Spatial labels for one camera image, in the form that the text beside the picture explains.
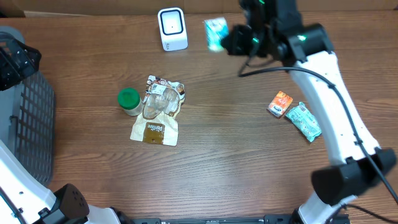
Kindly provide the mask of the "small teal tissue pack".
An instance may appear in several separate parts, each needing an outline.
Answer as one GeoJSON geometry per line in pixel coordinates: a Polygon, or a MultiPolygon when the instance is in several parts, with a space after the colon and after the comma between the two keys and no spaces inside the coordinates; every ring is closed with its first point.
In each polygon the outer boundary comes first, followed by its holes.
{"type": "Polygon", "coordinates": [[[229,33],[228,24],[224,17],[204,20],[207,46],[211,52],[223,51],[221,40],[229,33]]]}

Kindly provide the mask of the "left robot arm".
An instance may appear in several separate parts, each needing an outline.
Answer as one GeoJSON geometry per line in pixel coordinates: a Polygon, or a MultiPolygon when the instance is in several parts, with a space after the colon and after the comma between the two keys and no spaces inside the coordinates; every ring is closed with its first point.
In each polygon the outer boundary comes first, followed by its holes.
{"type": "Polygon", "coordinates": [[[1,223],[131,223],[123,212],[88,204],[72,184],[55,192],[55,92],[41,54],[1,27],[1,223]]]}

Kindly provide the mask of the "green bottle cap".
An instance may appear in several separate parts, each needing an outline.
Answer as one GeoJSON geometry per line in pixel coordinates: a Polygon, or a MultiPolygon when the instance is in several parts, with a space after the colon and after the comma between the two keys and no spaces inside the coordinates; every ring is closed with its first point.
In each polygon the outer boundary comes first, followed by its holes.
{"type": "Polygon", "coordinates": [[[127,110],[137,107],[140,101],[139,93],[133,88],[125,88],[118,94],[119,105],[127,110]]]}

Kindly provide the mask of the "clear jar white contents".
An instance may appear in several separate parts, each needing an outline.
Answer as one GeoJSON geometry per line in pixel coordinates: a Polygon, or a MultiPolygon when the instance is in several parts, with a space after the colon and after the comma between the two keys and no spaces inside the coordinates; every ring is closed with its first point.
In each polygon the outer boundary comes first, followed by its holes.
{"type": "Polygon", "coordinates": [[[130,116],[141,114],[144,106],[138,91],[133,88],[122,89],[118,94],[118,103],[130,116]]]}

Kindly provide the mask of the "orange tissue pack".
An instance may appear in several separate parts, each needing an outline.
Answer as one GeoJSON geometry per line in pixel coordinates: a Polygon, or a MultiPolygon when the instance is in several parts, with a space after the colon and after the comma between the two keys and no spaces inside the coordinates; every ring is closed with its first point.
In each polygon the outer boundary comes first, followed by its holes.
{"type": "Polygon", "coordinates": [[[277,118],[280,118],[286,110],[289,108],[291,103],[293,102],[293,98],[284,93],[283,91],[279,91],[274,99],[270,102],[268,106],[268,110],[277,118]]]}

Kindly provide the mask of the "teal snack packet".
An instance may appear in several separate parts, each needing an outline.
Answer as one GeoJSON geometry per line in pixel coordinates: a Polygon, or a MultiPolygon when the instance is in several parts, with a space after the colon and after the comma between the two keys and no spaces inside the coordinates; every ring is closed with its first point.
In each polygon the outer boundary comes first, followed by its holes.
{"type": "Polygon", "coordinates": [[[313,142],[322,133],[317,119],[303,102],[293,107],[285,116],[301,131],[309,142],[313,142]]]}

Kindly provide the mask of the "beige dried mushroom bag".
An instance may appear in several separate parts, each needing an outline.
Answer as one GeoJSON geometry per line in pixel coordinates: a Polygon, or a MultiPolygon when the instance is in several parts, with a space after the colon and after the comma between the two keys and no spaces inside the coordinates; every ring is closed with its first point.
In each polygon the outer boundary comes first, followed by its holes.
{"type": "Polygon", "coordinates": [[[130,135],[134,141],[176,146],[176,116],[185,102],[185,85],[150,75],[142,113],[136,118],[130,135]]]}

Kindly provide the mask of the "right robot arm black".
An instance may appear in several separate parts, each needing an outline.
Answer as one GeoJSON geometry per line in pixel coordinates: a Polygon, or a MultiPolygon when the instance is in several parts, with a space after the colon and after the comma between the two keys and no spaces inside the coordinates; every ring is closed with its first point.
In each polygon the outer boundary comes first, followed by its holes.
{"type": "Polygon", "coordinates": [[[348,223],[340,212],[379,183],[396,164],[365,127],[343,82],[329,36],[305,25],[295,1],[244,0],[247,20],[221,41],[229,55],[271,56],[301,88],[322,130],[330,165],[312,173],[313,193],[290,215],[266,223],[348,223]]]}

